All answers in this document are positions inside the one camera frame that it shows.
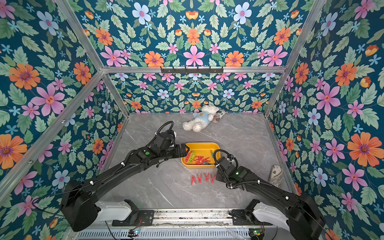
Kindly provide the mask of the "red clothespin placed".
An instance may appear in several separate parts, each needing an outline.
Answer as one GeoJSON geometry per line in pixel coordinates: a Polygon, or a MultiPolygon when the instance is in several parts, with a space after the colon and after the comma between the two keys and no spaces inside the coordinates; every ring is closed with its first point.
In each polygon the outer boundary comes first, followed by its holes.
{"type": "Polygon", "coordinates": [[[192,176],[191,185],[196,185],[196,184],[197,184],[196,178],[195,176],[192,176]]]}
{"type": "Polygon", "coordinates": [[[210,174],[210,181],[213,184],[215,182],[216,175],[210,174]]]}
{"type": "Polygon", "coordinates": [[[206,174],[206,173],[204,173],[204,177],[205,177],[206,182],[209,182],[209,180],[210,180],[210,174],[206,174]]]}
{"type": "Polygon", "coordinates": [[[198,179],[198,182],[199,182],[199,183],[202,182],[202,176],[203,176],[203,174],[199,174],[199,175],[197,175],[197,179],[198,179]]]}

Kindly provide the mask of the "yellow plastic storage box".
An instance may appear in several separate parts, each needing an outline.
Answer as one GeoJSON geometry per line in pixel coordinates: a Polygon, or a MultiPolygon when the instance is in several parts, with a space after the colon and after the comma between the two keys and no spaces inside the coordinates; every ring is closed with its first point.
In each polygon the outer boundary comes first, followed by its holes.
{"type": "Polygon", "coordinates": [[[218,144],[213,142],[187,143],[189,152],[181,158],[182,164],[188,169],[215,168],[214,152],[219,150],[218,144]]]}

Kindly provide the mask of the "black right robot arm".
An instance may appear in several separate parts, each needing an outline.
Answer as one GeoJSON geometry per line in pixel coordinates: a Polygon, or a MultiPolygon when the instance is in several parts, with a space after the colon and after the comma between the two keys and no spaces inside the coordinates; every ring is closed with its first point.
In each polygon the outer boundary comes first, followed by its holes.
{"type": "Polygon", "coordinates": [[[260,196],[252,200],[245,209],[246,220],[251,223],[269,223],[290,231],[296,240],[317,240],[321,236],[326,220],[315,201],[305,194],[301,196],[284,191],[264,181],[251,170],[239,166],[237,159],[227,151],[216,158],[218,169],[216,181],[226,184],[228,189],[241,189],[260,196]]]}

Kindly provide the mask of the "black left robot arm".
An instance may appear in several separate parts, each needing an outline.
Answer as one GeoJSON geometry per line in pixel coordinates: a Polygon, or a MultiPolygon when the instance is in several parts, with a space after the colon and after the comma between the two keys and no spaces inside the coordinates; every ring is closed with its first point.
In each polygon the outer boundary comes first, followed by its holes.
{"type": "Polygon", "coordinates": [[[69,182],[63,192],[61,212],[74,232],[85,230],[96,222],[119,221],[129,226],[140,223],[139,209],[130,200],[102,201],[102,197],[128,178],[151,166],[158,167],[169,159],[187,156],[189,147],[176,143],[174,122],[164,123],[145,146],[131,150],[126,158],[96,177],[69,182]]]}

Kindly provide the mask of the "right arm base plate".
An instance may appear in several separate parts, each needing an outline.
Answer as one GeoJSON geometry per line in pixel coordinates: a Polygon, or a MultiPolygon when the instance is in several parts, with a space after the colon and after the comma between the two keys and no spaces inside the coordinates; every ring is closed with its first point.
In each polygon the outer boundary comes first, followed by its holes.
{"type": "Polygon", "coordinates": [[[260,222],[245,210],[231,210],[229,215],[232,217],[234,226],[257,226],[260,222]]]}

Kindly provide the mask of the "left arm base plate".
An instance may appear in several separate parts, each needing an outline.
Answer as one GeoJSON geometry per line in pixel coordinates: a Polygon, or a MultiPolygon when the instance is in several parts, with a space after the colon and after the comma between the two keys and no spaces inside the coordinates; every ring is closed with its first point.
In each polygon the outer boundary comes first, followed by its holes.
{"type": "Polygon", "coordinates": [[[125,220],[113,220],[113,227],[147,227],[153,224],[153,210],[138,210],[133,211],[125,220]]]}

